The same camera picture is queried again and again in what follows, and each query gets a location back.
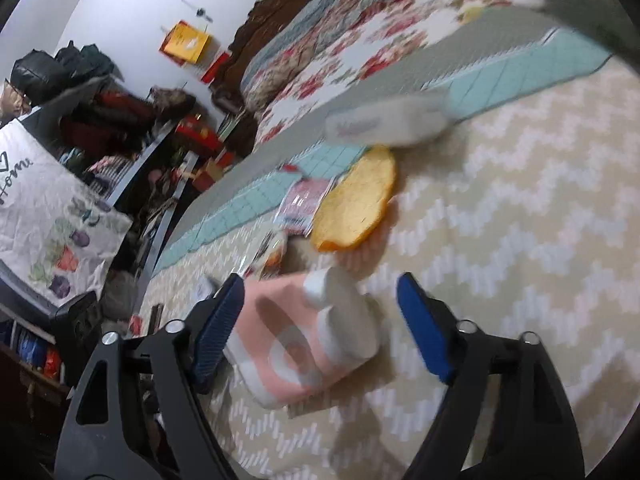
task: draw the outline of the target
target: heart symbol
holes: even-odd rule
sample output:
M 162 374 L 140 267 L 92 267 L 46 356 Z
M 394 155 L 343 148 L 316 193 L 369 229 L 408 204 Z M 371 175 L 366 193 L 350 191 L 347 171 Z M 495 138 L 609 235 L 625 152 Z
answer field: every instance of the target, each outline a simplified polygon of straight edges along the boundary
M 6 156 L 6 152 L 0 153 L 0 173 L 9 171 L 9 159 Z

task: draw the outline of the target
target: black bag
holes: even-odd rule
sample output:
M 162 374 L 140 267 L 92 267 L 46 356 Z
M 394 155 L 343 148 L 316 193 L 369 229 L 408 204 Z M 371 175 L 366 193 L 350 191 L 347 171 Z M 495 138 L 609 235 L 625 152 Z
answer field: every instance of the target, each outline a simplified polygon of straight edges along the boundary
M 92 68 L 91 77 L 109 75 L 116 68 L 111 58 L 101 53 L 95 45 L 85 45 L 80 54 L 84 63 Z
M 37 106 L 59 95 L 70 85 L 69 72 L 46 52 L 32 50 L 14 64 L 11 84 Z
M 89 81 L 92 77 L 108 75 L 115 68 L 111 59 L 101 53 L 95 45 L 78 50 L 73 41 L 69 41 L 68 46 L 58 51 L 56 60 L 70 73 L 72 86 Z

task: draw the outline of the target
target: snack bag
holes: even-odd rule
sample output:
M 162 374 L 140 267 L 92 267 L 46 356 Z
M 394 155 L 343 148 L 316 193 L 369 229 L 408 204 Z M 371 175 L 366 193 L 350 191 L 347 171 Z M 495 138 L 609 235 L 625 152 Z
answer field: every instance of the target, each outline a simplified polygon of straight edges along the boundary
M 286 232 L 280 230 L 269 231 L 256 251 L 254 259 L 242 272 L 242 277 L 248 278 L 251 276 L 257 280 L 275 278 L 280 274 L 280 267 L 286 252 Z
M 289 235 L 308 236 L 322 199 L 331 191 L 335 179 L 303 178 L 292 184 L 273 219 Z

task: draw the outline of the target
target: floral bedspread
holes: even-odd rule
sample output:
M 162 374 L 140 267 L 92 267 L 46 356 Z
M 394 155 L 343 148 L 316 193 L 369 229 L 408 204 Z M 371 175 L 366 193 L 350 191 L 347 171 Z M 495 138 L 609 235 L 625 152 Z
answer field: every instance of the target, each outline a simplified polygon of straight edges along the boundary
M 350 85 L 442 40 L 483 9 L 498 5 L 538 9 L 543 0 L 403 0 L 387 7 L 338 38 L 276 96 L 259 118 L 256 146 Z
M 365 23 L 389 4 L 401 0 L 336 0 L 301 38 L 269 60 L 252 77 L 244 93 L 248 110 L 263 110 L 287 83 L 350 28 Z

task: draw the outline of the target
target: red box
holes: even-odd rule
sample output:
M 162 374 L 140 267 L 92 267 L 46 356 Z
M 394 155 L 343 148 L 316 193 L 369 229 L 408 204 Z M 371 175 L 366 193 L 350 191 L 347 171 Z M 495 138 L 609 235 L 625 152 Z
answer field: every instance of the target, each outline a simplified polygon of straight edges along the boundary
M 218 135 L 202 120 L 187 116 L 175 129 L 178 141 L 198 156 L 215 157 L 225 147 Z

